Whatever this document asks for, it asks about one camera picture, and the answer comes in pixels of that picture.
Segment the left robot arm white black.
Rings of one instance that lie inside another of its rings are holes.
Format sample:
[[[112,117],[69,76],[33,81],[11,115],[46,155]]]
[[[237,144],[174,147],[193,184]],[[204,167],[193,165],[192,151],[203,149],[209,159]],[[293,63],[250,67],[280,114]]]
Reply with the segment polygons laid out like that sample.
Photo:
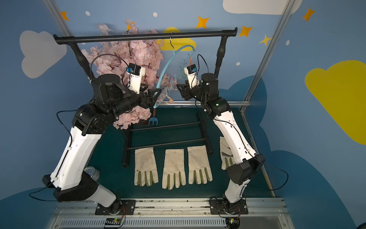
[[[55,170],[43,177],[43,183],[55,189],[54,196],[59,202],[90,200],[117,210],[117,196],[84,169],[107,127],[136,106],[152,108],[162,90],[149,89],[143,84],[136,93],[124,86],[116,74],[93,78],[91,85],[93,99],[77,109],[62,157]]]

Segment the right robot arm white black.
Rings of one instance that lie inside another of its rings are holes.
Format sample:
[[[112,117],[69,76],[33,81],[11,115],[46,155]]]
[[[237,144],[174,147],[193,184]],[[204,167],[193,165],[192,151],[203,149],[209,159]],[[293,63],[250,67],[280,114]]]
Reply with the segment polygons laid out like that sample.
[[[178,84],[177,88],[186,101],[196,99],[210,116],[226,139],[233,154],[233,165],[227,169],[230,182],[224,193],[224,200],[234,204],[239,202],[252,177],[265,162],[262,154],[257,154],[238,127],[228,102],[219,96],[218,79],[213,73],[204,73],[200,83],[196,77],[192,81]]]

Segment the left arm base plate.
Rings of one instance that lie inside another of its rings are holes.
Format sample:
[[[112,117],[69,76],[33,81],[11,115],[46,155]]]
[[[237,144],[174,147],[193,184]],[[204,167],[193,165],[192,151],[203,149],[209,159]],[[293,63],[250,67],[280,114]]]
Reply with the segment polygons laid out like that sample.
[[[135,205],[136,200],[134,199],[117,199],[110,207],[98,204],[95,215],[133,215]]]

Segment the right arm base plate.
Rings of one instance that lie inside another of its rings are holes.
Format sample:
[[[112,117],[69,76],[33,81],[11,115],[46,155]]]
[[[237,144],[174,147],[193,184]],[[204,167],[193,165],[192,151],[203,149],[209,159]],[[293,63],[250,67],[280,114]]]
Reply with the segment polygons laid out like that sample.
[[[239,215],[248,214],[248,207],[245,199],[240,199],[236,203],[230,203],[227,199],[210,198],[208,200],[212,215]]]

